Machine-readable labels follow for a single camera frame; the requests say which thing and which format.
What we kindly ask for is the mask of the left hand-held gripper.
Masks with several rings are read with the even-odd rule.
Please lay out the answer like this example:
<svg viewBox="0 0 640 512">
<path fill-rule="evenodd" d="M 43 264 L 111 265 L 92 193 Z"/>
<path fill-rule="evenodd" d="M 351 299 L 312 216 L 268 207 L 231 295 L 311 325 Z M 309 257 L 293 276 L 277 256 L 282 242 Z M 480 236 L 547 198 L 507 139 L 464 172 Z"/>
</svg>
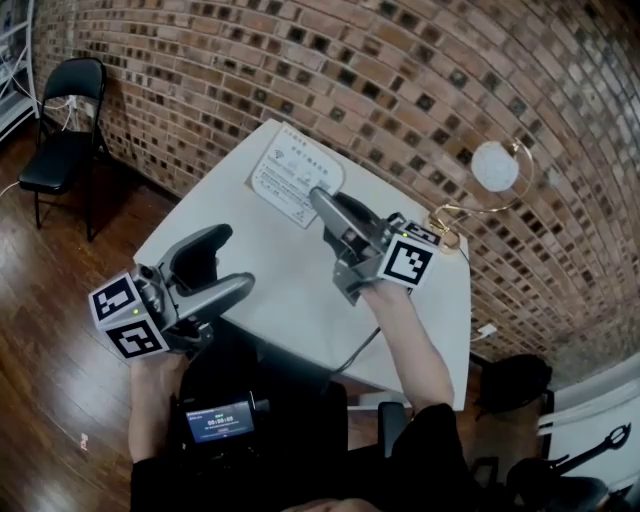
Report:
<svg viewBox="0 0 640 512">
<path fill-rule="evenodd" d="M 216 253 L 232 234 L 228 224 L 203 228 L 174 244 L 158 269 L 136 265 L 91 292 L 96 329 L 126 360 L 165 352 L 194 358 L 214 339 L 201 320 L 224 314 L 255 285 L 249 272 L 217 280 Z"/>
</svg>

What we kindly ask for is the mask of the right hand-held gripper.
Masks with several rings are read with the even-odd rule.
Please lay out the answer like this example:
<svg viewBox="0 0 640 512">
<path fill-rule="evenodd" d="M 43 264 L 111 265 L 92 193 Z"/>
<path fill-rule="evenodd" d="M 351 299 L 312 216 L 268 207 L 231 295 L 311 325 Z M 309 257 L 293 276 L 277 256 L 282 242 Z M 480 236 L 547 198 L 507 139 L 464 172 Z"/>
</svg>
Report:
<svg viewBox="0 0 640 512">
<path fill-rule="evenodd" d="M 407 289 L 421 287 L 439 251 L 434 235 L 425 240 L 399 213 L 380 218 L 368 206 L 342 192 L 314 187 L 312 207 L 324 223 L 323 240 L 333 249 L 333 283 L 354 305 L 361 290 L 380 280 Z"/>
</svg>

